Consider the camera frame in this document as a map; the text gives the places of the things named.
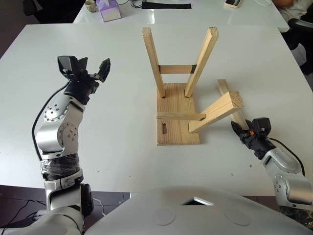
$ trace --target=purple tissue box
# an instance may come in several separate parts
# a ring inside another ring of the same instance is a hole
[[[97,7],[102,16],[103,21],[107,22],[122,18],[116,0],[107,0],[107,1],[109,2],[109,6],[106,4],[106,1],[96,0]]]

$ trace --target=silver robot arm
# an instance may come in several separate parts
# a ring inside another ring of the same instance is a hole
[[[299,162],[284,150],[274,148],[261,160],[271,178],[279,206],[313,212],[313,189]]]
[[[273,181],[277,204],[281,207],[308,210],[313,212],[313,188],[304,176],[300,162],[276,148],[267,138],[271,130],[268,118],[247,120],[249,130],[243,130],[239,124],[232,122],[235,133],[254,155],[261,160],[269,177]]]
[[[78,235],[84,218],[93,210],[90,186],[82,184],[79,167],[78,127],[89,95],[95,93],[110,71],[110,60],[100,70],[88,74],[87,58],[59,56],[60,72],[68,79],[64,92],[58,93],[44,108],[44,123],[36,135],[42,175],[45,180],[47,213],[22,230],[23,235]]]

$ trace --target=white tabletop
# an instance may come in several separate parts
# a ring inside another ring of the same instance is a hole
[[[107,57],[112,63],[79,127],[80,163],[92,190],[195,185],[273,195],[265,169],[241,145],[228,117],[203,128],[200,145],[157,146],[157,88],[141,37],[144,26],[25,27],[0,60],[0,185],[43,188],[31,126],[46,99],[66,83],[57,56],[75,55],[89,58],[90,73]],[[195,62],[207,27],[149,26],[160,64]],[[313,95],[279,31],[219,27],[219,32],[194,92],[197,112],[220,97],[216,79],[227,79],[243,98],[246,118],[270,118],[270,136],[302,159],[311,181]],[[186,82],[188,75],[164,74],[163,79]]]
[[[120,6],[122,18],[111,23],[149,23],[149,24],[209,24],[214,26],[249,25],[270,26],[281,32],[289,29],[274,4],[259,5],[255,0],[242,0],[239,8],[224,6],[225,0],[149,0],[160,3],[191,3],[192,9],[136,9],[130,2]],[[103,22],[100,13],[89,12],[85,6],[74,23]]]

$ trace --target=wooden plank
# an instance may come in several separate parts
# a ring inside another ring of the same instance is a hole
[[[161,97],[165,97],[165,89],[162,80],[162,76],[158,69],[158,60],[157,60],[157,52],[155,48],[155,43],[153,42],[152,32],[150,28],[143,28],[142,29],[142,37],[143,41],[145,42],[147,53],[149,56],[151,68],[153,75],[155,77],[156,86],[159,91],[159,95]]]
[[[184,87],[186,83],[165,83],[166,97],[157,94],[157,112],[196,113],[193,97],[186,98]],[[200,144],[199,133],[189,133],[187,120],[157,120],[158,145]]]
[[[182,114],[182,113],[158,113],[157,119],[169,120],[202,120],[206,118],[206,114]]]
[[[160,65],[161,74],[191,73],[192,65]]]
[[[204,125],[212,124],[243,107],[243,101],[239,92],[227,92],[201,112],[202,114],[206,114],[205,119],[202,121],[189,121],[189,132],[195,133]]]
[[[225,79],[217,80],[217,85],[219,87],[221,95],[229,92],[229,87],[228,87],[227,81]],[[230,116],[231,120],[236,122],[236,123],[238,123],[243,130],[248,130],[249,129],[249,127],[248,127],[248,125],[246,123],[246,120],[245,120],[245,118],[244,118],[244,116],[243,116],[243,114],[241,113],[240,110],[237,111],[237,112],[232,113],[229,116]]]
[[[216,27],[210,27],[206,33],[203,45],[197,58],[197,67],[195,72],[190,75],[185,87],[185,96],[190,97],[199,80],[199,77],[204,69],[204,66],[213,50],[213,47],[219,37],[219,32]]]

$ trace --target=cup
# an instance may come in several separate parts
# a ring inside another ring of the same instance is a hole
[[[87,10],[90,12],[96,12],[96,10],[97,10],[96,3],[94,0],[86,1],[85,6],[86,6]]]

